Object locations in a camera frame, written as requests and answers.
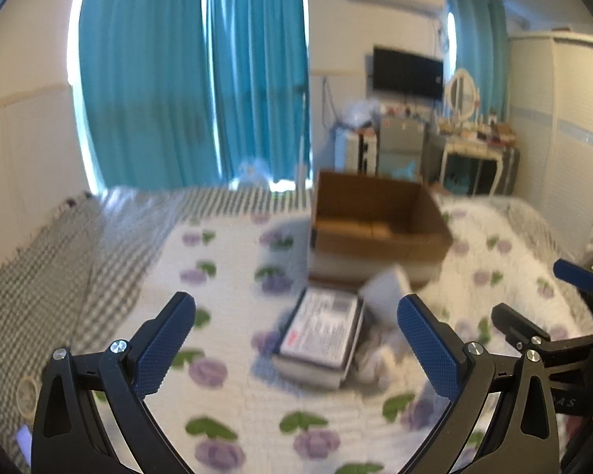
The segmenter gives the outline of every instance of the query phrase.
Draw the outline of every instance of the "green leaf pattern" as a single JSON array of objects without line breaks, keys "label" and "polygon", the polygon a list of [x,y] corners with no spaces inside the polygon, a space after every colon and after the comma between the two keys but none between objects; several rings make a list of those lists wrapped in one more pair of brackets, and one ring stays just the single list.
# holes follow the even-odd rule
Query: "green leaf pattern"
[{"label": "green leaf pattern", "polygon": [[210,260],[200,260],[195,264],[196,268],[207,273],[209,278],[214,278],[217,275],[217,267],[214,262]]},{"label": "green leaf pattern", "polygon": [[255,281],[260,281],[268,276],[285,276],[285,273],[285,269],[278,265],[265,265],[255,272]]},{"label": "green leaf pattern", "polygon": [[193,323],[193,327],[195,329],[204,328],[207,324],[211,322],[211,315],[208,310],[204,308],[197,308],[195,310],[195,322]]},{"label": "green leaf pattern", "polygon": [[489,324],[487,317],[484,317],[483,319],[481,319],[479,321],[478,328],[479,328],[479,342],[483,346],[487,346],[489,344],[490,340],[492,340],[492,337],[490,335],[490,324]]},{"label": "green leaf pattern", "polygon": [[207,435],[209,438],[221,438],[228,442],[237,440],[237,433],[233,430],[209,417],[200,417],[191,419],[185,426],[185,431],[189,435]]},{"label": "green leaf pattern", "polygon": [[384,469],[381,463],[345,463],[334,474],[369,474]]},{"label": "green leaf pattern", "polygon": [[538,278],[536,284],[543,289],[551,288],[551,284],[545,278]]},{"label": "green leaf pattern", "polygon": [[490,286],[496,287],[503,279],[503,273],[500,271],[492,271],[492,278],[490,279]]},{"label": "green leaf pattern", "polygon": [[492,251],[494,249],[494,247],[498,244],[498,241],[499,241],[498,235],[492,235],[491,237],[488,237],[487,241],[485,241],[487,250]]},{"label": "green leaf pattern", "polygon": [[104,403],[108,402],[108,397],[105,392],[93,391],[93,393],[98,400],[103,401]]},{"label": "green leaf pattern", "polygon": [[288,413],[279,423],[279,429],[285,435],[290,434],[297,429],[308,431],[310,426],[325,427],[329,424],[327,419],[316,415],[315,413],[307,413],[306,411],[295,411]]},{"label": "green leaf pattern", "polygon": [[384,419],[389,422],[395,422],[398,414],[404,410],[406,407],[415,399],[415,394],[412,392],[407,392],[406,394],[396,395],[394,397],[390,397],[382,406],[382,416]]},{"label": "green leaf pattern", "polygon": [[292,235],[287,235],[270,244],[270,251],[287,251],[292,248],[294,242],[294,237],[292,237]]},{"label": "green leaf pattern", "polygon": [[208,246],[215,239],[215,232],[211,230],[202,230],[202,243]]},{"label": "green leaf pattern", "polygon": [[470,438],[468,438],[468,443],[466,443],[466,446],[470,446],[476,450],[479,449],[484,436],[485,434],[482,431],[472,432],[472,435],[470,435]]},{"label": "green leaf pattern", "polygon": [[171,368],[180,370],[185,366],[185,363],[191,365],[198,358],[204,358],[203,350],[181,350],[174,356],[174,360],[171,362]]}]

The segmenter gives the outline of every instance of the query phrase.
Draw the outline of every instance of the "cardboard box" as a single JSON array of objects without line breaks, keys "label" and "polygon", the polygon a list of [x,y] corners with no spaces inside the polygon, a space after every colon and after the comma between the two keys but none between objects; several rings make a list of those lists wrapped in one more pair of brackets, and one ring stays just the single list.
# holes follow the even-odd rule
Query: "cardboard box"
[{"label": "cardboard box", "polygon": [[397,263],[415,288],[439,275],[452,242],[428,188],[319,173],[308,254],[311,281],[354,289]]},{"label": "cardboard box", "polygon": [[516,144],[516,135],[507,123],[498,123],[494,130],[498,135],[498,142],[500,145],[513,146]]}]

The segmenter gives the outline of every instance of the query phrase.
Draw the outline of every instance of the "cable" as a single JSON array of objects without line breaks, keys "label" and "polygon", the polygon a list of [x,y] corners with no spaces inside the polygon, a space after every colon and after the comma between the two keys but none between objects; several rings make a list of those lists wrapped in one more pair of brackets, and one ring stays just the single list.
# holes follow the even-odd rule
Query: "cable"
[{"label": "cable", "polygon": [[323,123],[323,127],[325,129],[330,129],[331,126],[327,124],[327,101],[329,100],[329,106],[332,109],[332,113],[334,114],[334,123],[339,121],[338,119],[338,112],[336,112],[336,107],[334,105],[334,98],[332,97],[332,90],[329,86],[329,79],[327,76],[323,77],[323,112],[321,115],[321,123]]}]

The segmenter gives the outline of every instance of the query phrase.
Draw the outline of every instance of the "blue gripper pad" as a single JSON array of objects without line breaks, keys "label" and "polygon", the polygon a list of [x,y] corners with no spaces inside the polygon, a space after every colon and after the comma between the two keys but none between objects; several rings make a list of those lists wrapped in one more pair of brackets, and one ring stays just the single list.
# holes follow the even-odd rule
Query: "blue gripper pad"
[{"label": "blue gripper pad", "polygon": [[[140,399],[158,392],[194,321],[195,300],[189,294],[178,292],[155,319],[147,321],[136,332],[136,345],[142,348],[142,352],[135,360],[133,388]],[[145,335],[152,338],[141,344],[140,339],[144,339]],[[134,338],[130,343],[134,348]]]},{"label": "blue gripper pad", "polygon": [[553,273],[559,280],[571,283],[582,292],[593,294],[593,271],[560,259],[553,264]]},{"label": "blue gripper pad", "polygon": [[398,326],[435,392],[450,401],[456,400],[462,389],[460,362],[440,337],[436,329],[440,322],[416,294],[400,299]]}]

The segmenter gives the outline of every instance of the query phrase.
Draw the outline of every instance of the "gray checkered blanket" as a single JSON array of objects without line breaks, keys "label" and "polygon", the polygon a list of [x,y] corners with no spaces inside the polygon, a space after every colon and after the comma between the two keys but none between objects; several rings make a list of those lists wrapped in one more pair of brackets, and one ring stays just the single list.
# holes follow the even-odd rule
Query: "gray checkered blanket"
[{"label": "gray checkered blanket", "polygon": [[[31,400],[19,393],[22,381],[39,387],[43,367],[60,346],[75,354],[107,346],[178,222],[303,210],[310,197],[310,191],[118,188],[74,201],[42,229],[0,270],[0,443],[17,466],[29,472],[15,434],[31,426],[35,409],[35,394]],[[32,407],[29,415],[23,405]]]}]

